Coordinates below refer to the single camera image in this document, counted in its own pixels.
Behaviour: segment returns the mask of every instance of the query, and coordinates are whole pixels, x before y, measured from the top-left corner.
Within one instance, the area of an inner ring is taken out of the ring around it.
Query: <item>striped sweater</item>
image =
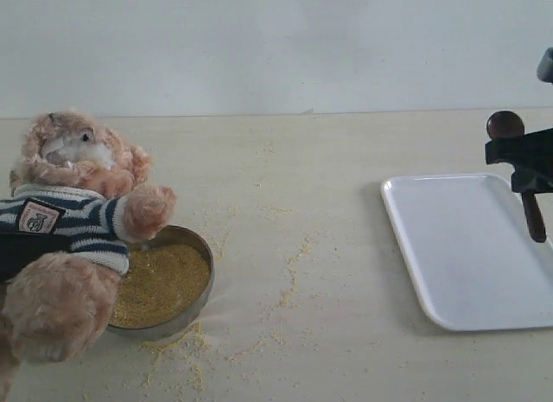
[[[52,233],[71,241],[71,253],[124,275],[130,236],[124,230],[126,197],[106,200],[91,190],[26,184],[0,201],[0,232]]]

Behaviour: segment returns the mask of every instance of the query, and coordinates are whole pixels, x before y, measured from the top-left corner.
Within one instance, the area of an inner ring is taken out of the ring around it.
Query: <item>teddy bear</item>
[[[142,148],[79,112],[42,114],[25,132],[0,233],[60,235],[68,250],[42,254],[7,283],[0,401],[22,362],[66,361],[105,331],[127,245],[153,239],[174,212],[173,190],[146,183],[150,165]]]

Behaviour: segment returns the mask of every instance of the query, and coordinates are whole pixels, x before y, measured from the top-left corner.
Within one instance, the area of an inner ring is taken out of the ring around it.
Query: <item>plastic tray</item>
[[[447,330],[553,326],[553,247],[534,242],[519,196],[498,175],[382,183],[418,299]]]

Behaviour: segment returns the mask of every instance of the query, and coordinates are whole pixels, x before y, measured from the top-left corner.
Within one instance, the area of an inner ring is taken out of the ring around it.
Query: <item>teddy bear face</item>
[[[25,183],[68,186],[113,198],[145,182],[149,166],[141,148],[93,118],[52,112],[37,117],[25,133],[10,187],[13,192]]]

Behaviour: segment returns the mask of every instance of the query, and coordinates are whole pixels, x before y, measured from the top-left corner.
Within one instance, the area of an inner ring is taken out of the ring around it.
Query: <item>white table surface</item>
[[[172,346],[105,333],[76,360],[24,366],[10,401],[553,400],[552,331],[427,319],[379,193],[393,175],[507,177],[484,162],[493,111],[110,119],[180,196],[173,223],[211,244],[211,299]],[[518,112],[531,130],[553,120]],[[25,124],[0,121],[1,195]],[[553,196],[538,200],[553,227]]]

